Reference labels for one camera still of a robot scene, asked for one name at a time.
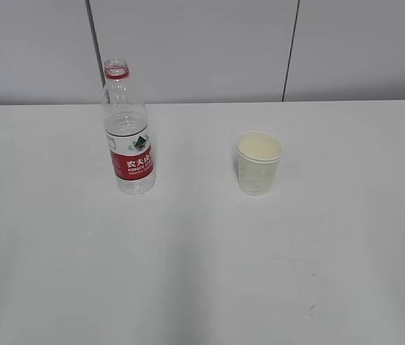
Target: table surface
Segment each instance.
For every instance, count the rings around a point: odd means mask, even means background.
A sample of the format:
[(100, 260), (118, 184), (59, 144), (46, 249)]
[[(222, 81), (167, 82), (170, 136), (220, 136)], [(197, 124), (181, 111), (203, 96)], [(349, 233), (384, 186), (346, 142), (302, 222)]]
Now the table surface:
[[(405, 101), (148, 111), (130, 196), (99, 106), (0, 106), (0, 345), (405, 345)], [(260, 197), (252, 129), (284, 146)]]

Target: water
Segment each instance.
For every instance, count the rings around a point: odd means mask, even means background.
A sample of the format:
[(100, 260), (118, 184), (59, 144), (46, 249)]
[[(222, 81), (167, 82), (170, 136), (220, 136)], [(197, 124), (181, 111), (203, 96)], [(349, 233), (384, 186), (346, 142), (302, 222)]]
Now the water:
[[(132, 136), (140, 133), (147, 126), (147, 121), (142, 114), (124, 111), (110, 116), (104, 122), (105, 130), (114, 136)], [(127, 194), (142, 194), (154, 185), (156, 179), (155, 168), (153, 171), (139, 180), (123, 180), (116, 176), (119, 189)]]

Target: white paper cup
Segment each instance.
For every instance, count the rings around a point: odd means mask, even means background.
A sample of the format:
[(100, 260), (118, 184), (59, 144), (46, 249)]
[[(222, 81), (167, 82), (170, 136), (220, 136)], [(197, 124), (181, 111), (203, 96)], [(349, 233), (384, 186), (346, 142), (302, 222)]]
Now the white paper cup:
[(250, 196), (266, 193), (282, 156), (281, 141), (265, 132), (247, 132), (237, 140), (237, 152), (240, 189)]

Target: white wall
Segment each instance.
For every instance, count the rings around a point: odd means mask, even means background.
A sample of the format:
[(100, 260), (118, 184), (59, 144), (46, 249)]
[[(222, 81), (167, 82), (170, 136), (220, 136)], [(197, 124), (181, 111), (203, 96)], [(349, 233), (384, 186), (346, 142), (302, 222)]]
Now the white wall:
[(405, 0), (301, 0), (286, 101), (405, 99)]
[[(145, 100), (279, 101), (298, 0), (91, 0), (103, 59)], [(0, 104), (88, 104), (84, 1), (0, 0)], [(286, 101), (405, 98), (404, 0), (301, 0)]]
[(100, 99), (83, 1), (0, 0), (0, 104)]
[(278, 101), (296, 0), (91, 0), (103, 60), (151, 103)]

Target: clear plastic bottle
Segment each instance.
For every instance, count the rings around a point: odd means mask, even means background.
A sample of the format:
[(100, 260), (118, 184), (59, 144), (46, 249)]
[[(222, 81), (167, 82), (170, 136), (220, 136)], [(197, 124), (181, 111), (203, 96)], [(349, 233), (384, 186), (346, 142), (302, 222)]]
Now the clear plastic bottle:
[(104, 62), (104, 128), (119, 189), (141, 194), (155, 182), (146, 108), (124, 59)]

